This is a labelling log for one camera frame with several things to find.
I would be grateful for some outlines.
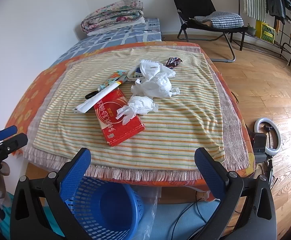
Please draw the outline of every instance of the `potted plant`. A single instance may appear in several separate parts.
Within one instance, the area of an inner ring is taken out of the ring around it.
[[[247,33],[249,33],[251,36],[254,36],[255,32],[256,32],[256,29],[248,23],[247,24]]]

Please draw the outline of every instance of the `yellow label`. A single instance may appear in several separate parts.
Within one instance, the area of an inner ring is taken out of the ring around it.
[[[270,36],[271,38],[273,38],[273,35],[271,33],[264,32],[264,34]]]

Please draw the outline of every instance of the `blue mattress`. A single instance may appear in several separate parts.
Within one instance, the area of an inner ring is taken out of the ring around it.
[[[161,41],[159,19],[145,19],[145,24],[124,27],[87,37],[59,57],[53,65],[96,49],[146,41]]]

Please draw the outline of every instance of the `white ring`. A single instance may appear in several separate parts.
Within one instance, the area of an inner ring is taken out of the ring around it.
[[[274,156],[279,152],[279,150],[281,148],[281,134],[279,132],[278,127],[275,125],[275,123],[272,120],[270,120],[269,118],[266,118],[266,117],[261,117],[261,118],[259,118],[258,120],[255,121],[254,132],[259,132],[259,125],[262,122],[267,122],[270,125],[272,125],[272,127],[275,130],[275,132],[277,133],[277,136],[278,136],[278,147],[276,149],[270,149],[270,148],[265,146],[265,153],[268,154],[268,155]]]

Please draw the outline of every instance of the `black folding chair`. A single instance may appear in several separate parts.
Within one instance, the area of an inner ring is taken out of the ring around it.
[[[211,13],[215,11],[214,5],[211,0],[174,0],[176,9],[179,14],[180,22],[181,22],[181,29],[178,34],[178,39],[179,40],[186,40],[189,42],[189,40],[196,40],[196,41],[216,41],[222,36],[225,37],[233,59],[218,59],[218,58],[212,58],[211,61],[214,62],[227,62],[231,63],[235,61],[235,54],[231,46],[232,38],[233,38],[233,33],[242,33],[242,39],[241,39],[241,45],[240,45],[240,50],[243,48],[243,41],[244,41],[244,35],[247,30],[247,27],[240,27],[240,28],[235,28],[235,29],[216,29],[213,27],[209,27],[205,24],[200,24],[197,23],[194,20],[195,16],[208,16]],[[197,39],[197,38],[189,38],[186,29],[198,29],[198,30],[204,30],[204,31],[211,31],[211,32],[221,32],[222,34],[215,38],[215,39]],[[184,32],[185,38],[180,38],[180,35]],[[226,36],[226,33],[230,33],[230,41],[228,37]]]

